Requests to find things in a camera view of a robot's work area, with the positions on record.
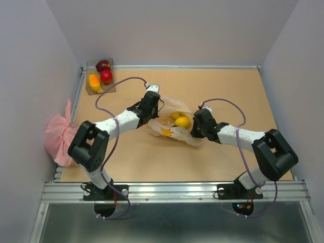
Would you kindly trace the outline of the bright red round fruit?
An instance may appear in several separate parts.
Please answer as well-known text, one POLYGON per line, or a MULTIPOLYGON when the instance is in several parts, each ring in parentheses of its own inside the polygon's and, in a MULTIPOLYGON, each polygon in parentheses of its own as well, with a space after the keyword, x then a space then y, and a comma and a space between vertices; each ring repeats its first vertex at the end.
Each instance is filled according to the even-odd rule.
POLYGON ((104 84, 107 85, 112 82, 113 74, 110 70, 104 69, 100 72, 100 79, 101 79, 101 82, 103 82, 104 84))

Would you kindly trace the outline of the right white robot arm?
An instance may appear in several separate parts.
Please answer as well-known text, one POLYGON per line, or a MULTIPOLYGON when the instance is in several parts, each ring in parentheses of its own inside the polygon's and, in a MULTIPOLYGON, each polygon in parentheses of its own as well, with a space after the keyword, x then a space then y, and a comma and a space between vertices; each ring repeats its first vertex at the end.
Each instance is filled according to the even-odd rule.
POLYGON ((233 192, 238 197, 245 197, 252 188, 266 181, 278 181, 299 161, 280 131, 271 129, 268 132, 255 132, 228 123, 217 123, 206 108, 194 113, 191 135, 218 144, 236 146, 240 153, 244 149, 254 153, 258 166, 247 169, 233 185, 233 192))

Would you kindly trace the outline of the dark red apple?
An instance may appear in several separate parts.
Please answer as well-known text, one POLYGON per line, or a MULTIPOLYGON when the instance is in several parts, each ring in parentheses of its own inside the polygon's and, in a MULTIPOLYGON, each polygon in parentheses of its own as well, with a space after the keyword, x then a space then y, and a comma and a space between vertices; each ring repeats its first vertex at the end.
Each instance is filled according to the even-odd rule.
POLYGON ((104 70, 111 70, 111 64, 108 60, 101 60, 95 66, 97 72, 102 72, 104 70))

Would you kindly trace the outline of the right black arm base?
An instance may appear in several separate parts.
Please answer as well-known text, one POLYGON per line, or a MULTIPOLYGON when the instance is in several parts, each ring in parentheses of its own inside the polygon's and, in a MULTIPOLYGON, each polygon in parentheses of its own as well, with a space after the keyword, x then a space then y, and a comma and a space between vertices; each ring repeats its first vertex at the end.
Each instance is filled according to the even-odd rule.
POLYGON ((263 193, 262 189, 255 185, 251 189, 246 189, 236 178, 230 183, 217 184, 213 198, 219 200, 262 199, 263 193))

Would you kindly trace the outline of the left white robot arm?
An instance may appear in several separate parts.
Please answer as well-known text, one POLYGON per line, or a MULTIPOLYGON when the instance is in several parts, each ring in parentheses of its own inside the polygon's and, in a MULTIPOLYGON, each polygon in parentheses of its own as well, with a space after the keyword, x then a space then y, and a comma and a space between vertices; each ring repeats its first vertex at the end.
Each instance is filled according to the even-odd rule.
POLYGON ((68 155, 84 168, 92 184, 96 186, 96 195, 101 199, 110 198, 113 189, 109 184, 111 178, 101 170, 108 142, 157 118, 159 99, 158 91, 148 90, 141 101, 116 117, 96 123, 87 120, 79 126, 69 146, 68 155))

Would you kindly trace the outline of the translucent printed plastic bag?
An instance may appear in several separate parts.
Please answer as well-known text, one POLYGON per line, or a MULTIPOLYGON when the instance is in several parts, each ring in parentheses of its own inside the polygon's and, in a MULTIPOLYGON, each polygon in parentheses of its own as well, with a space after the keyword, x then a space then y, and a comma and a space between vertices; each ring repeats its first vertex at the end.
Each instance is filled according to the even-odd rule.
POLYGON ((181 100, 167 96, 161 96, 161 102, 163 106, 158 111, 158 118, 147 124, 150 133, 200 147, 203 140, 191 135, 193 112, 189 106, 181 100))

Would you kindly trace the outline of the yellow fruit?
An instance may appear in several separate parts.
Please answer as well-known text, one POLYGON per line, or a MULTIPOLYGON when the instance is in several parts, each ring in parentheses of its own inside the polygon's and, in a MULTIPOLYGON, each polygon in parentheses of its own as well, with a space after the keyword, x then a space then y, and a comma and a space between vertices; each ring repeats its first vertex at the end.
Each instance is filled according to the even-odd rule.
POLYGON ((101 83, 95 74, 89 75, 89 87, 92 91, 98 93, 101 90, 101 83))

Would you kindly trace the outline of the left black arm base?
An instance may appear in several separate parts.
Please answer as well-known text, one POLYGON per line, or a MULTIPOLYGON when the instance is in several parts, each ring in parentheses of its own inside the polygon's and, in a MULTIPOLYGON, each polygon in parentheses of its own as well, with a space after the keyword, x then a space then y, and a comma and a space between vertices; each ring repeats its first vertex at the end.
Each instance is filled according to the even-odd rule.
POLYGON ((84 182, 80 187, 84 191, 84 201, 126 201, 128 197, 128 195, 117 193, 109 186, 99 189, 92 182, 84 182))

